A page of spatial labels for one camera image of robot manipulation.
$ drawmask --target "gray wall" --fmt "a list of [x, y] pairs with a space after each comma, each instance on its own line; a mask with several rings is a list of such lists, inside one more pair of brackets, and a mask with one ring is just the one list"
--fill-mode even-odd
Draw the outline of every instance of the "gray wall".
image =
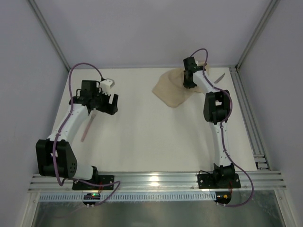
[[241, 68], [274, 169], [303, 215], [303, 1], [281, 1]]
[[24, 212], [35, 144], [50, 132], [67, 71], [25, 0], [0, 7], [0, 226]]
[[36, 0], [70, 65], [235, 65], [269, 0]]

